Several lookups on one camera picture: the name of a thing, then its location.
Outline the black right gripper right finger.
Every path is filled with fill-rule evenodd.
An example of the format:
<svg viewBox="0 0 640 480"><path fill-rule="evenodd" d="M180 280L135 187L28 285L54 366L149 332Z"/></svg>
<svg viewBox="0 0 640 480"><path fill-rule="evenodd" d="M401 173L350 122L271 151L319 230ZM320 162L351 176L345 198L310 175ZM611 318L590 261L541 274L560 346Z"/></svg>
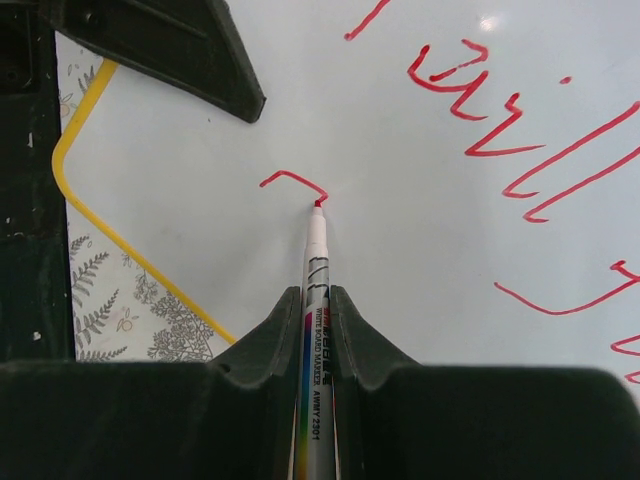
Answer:
<svg viewBox="0 0 640 480"><path fill-rule="evenodd" d="M589 368L425 366L331 290L344 479L635 479L639 412Z"/></svg>

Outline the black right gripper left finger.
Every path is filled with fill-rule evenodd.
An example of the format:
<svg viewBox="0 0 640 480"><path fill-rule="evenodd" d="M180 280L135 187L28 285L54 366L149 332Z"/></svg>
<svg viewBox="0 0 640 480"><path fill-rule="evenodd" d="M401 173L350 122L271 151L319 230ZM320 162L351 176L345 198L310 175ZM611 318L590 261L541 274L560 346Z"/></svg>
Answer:
<svg viewBox="0 0 640 480"><path fill-rule="evenodd" d="M301 296L206 363L1 367L5 479L284 479Z"/></svg>

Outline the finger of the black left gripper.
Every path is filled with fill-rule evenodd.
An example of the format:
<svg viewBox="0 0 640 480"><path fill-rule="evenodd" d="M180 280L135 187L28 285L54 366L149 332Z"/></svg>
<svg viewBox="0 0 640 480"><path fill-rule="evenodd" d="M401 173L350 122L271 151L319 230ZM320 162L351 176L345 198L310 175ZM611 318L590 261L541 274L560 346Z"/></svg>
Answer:
<svg viewBox="0 0 640 480"><path fill-rule="evenodd" d="M266 97L225 1L46 1L44 18L92 52L252 124Z"/></svg>

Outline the red whiteboard marker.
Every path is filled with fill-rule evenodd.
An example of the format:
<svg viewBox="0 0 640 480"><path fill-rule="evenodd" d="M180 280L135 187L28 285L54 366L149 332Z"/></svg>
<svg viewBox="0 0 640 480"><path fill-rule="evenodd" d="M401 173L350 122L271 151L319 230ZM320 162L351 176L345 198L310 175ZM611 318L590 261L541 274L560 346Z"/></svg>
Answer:
<svg viewBox="0 0 640 480"><path fill-rule="evenodd" d="M294 479L337 477L329 273L327 224L317 201L309 217L303 263Z"/></svg>

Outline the yellow framed whiteboard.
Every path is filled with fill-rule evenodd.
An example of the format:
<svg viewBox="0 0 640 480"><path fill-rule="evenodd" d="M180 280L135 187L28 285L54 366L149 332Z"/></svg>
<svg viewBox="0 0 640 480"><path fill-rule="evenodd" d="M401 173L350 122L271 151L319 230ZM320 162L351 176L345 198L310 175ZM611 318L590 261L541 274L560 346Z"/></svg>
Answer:
<svg viewBox="0 0 640 480"><path fill-rule="evenodd" d="M248 124L105 62L54 155L67 199L232 337L330 277L430 364L639 386L635 1L234 1Z"/></svg>

